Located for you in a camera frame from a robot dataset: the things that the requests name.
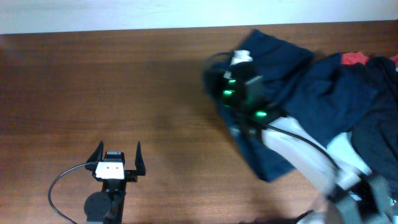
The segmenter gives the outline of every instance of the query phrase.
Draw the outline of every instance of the wooden tabletop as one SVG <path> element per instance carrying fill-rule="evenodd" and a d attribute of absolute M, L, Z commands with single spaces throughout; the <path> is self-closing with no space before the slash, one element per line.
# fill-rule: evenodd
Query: wooden tabletop
<path fill-rule="evenodd" d="M 257 180 L 203 92 L 201 66 L 253 28 L 324 54 L 398 54 L 398 23 L 356 22 L 204 29 L 0 35 L 0 223 L 67 223 L 49 206 L 51 181 L 98 143 L 147 176 L 128 184 L 124 223 L 238 223 L 295 216 L 318 193 L 297 171 Z M 85 223 L 101 190 L 84 169 L 53 190 Z"/>

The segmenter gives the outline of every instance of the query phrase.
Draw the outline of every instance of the green led light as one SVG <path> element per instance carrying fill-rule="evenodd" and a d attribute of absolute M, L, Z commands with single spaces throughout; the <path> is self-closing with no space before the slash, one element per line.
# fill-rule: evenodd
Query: green led light
<path fill-rule="evenodd" d="M 267 116 L 267 113 L 264 112 L 264 111 L 257 111 L 256 116 L 257 116 L 257 117 L 262 117 L 262 118 L 263 118 L 263 117 Z"/>
<path fill-rule="evenodd" d="M 230 96 L 230 95 L 232 95 L 232 92 L 233 92 L 233 91 L 231 91 L 231 90 L 225 90 L 225 91 L 224 91 L 224 95 L 225 95 L 225 96 Z"/>

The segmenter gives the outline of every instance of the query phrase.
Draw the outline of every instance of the pile of clothes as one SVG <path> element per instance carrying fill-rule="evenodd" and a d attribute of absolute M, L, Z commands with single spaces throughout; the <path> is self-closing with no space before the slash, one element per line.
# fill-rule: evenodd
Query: pile of clothes
<path fill-rule="evenodd" d="M 334 54 L 315 60 L 315 54 L 254 30 L 238 50 L 250 51 L 262 75 L 264 98 L 279 104 L 320 144 L 350 133 L 354 150 L 373 172 L 384 176 L 398 198 L 398 56 L 369 58 L 361 52 Z M 229 60 L 213 66 L 228 70 Z M 227 126 L 233 114 L 212 94 Z M 233 135 L 241 154 L 257 176 L 272 181 L 293 169 L 262 142 Z"/>

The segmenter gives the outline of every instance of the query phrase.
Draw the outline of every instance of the black cable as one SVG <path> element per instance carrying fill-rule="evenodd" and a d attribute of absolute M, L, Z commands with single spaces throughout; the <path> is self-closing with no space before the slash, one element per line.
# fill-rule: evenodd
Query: black cable
<path fill-rule="evenodd" d="M 48 192 L 48 194 L 47 194 L 47 198 L 48 198 L 48 200 L 49 200 L 50 206 L 52 207 L 52 209 L 54 209 L 54 211 L 55 211 L 58 215 L 60 215 L 61 217 L 63 217 L 64 219 L 70 221 L 70 222 L 73 223 L 73 224 L 77 224 L 77 222 L 73 221 L 72 219 L 70 219 L 70 218 L 68 218 L 66 215 L 64 215 L 62 212 L 60 212 L 60 211 L 55 207 L 55 205 L 52 203 L 52 200 L 51 200 L 51 191 L 52 191 L 52 188 L 54 187 L 55 183 L 57 183 L 57 181 L 58 181 L 59 179 L 61 179 L 64 175 L 66 175 L 66 174 L 69 173 L 70 171 L 73 171 L 73 170 L 75 170 L 75 169 L 77 169 L 77 168 L 80 168 L 80 167 L 83 167 L 83 166 L 92 165 L 92 164 L 95 164 L 95 163 L 96 163 L 96 162 L 87 162 L 87 163 L 80 164 L 80 165 L 77 165 L 77 166 L 75 166 L 75 167 L 72 167 L 72 168 L 68 169 L 67 171 L 65 171 L 64 173 L 62 173 L 61 175 L 59 175 L 57 178 L 55 178 L 55 180 L 54 180 L 54 181 L 52 182 L 52 184 L 50 185 L 49 192 Z"/>
<path fill-rule="evenodd" d="M 205 61 L 205 63 L 203 64 L 203 71 L 207 71 L 211 68 L 211 65 L 213 64 L 213 61 L 215 58 L 222 56 L 222 55 L 226 55 L 226 56 L 232 56 L 232 52 L 220 52 L 217 54 L 213 54 L 212 56 L 208 57 Z"/>
<path fill-rule="evenodd" d="M 307 144 L 311 145 L 312 147 L 314 147 L 315 149 L 317 149 L 320 153 L 322 153 L 326 158 L 328 158 L 328 160 L 329 160 L 329 161 L 332 163 L 332 165 L 335 167 L 335 174 L 336 174 L 336 176 L 337 176 L 337 172 L 341 169 L 340 166 L 336 163 L 336 161 L 335 161 L 327 152 L 325 152 L 325 150 L 323 150 L 321 147 L 319 147 L 319 146 L 318 146 L 317 144 L 315 144 L 314 142 L 312 142 L 312 141 L 306 139 L 306 138 L 303 137 L 303 136 L 299 136 L 298 134 L 294 134 L 294 133 L 291 133 L 291 132 L 289 132 L 289 131 L 285 131 L 285 130 L 282 130 L 282 129 L 273 127 L 273 126 L 271 126 L 271 125 L 269 125 L 269 124 L 262 124 L 262 123 L 259 123 L 258 121 L 253 120 L 253 119 L 251 119 L 251 120 L 254 121 L 254 122 L 256 122 L 258 125 L 260 125 L 262 129 L 267 129 L 267 128 L 269 128 L 269 129 L 275 130 L 275 131 L 277 131 L 277 132 L 286 134 L 286 135 L 288 135 L 288 136 L 292 136 L 292 137 L 294 137 L 294 138 L 297 138 L 297 139 L 299 139 L 299 140 L 301 140 L 301 141 L 303 141 L 303 142 L 306 142 Z"/>

